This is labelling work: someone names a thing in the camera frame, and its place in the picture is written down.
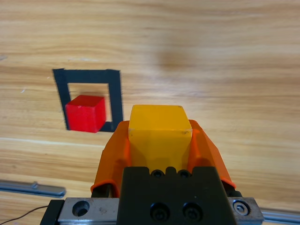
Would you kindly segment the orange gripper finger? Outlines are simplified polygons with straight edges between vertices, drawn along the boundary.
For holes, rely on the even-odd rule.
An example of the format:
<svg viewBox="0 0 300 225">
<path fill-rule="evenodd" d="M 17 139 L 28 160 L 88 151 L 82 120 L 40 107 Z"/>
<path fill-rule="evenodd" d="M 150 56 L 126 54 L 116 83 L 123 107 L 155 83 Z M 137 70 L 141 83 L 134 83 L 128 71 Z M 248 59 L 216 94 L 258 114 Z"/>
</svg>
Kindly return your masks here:
<svg viewBox="0 0 300 225">
<path fill-rule="evenodd" d="M 92 197 L 120 196 L 123 170 L 130 166 L 129 121 L 122 121 L 102 151 Z"/>
<path fill-rule="evenodd" d="M 232 182 L 216 145 L 195 120 L 190 120 L 189 122 L 193 133 L 190 143 L 187 170 L 191 172 L 194 167 L 213 166 L 218 172 L 227 196 L 241 197 L 241 193 L 236 190 L 236 185 Z"/>
</svg>

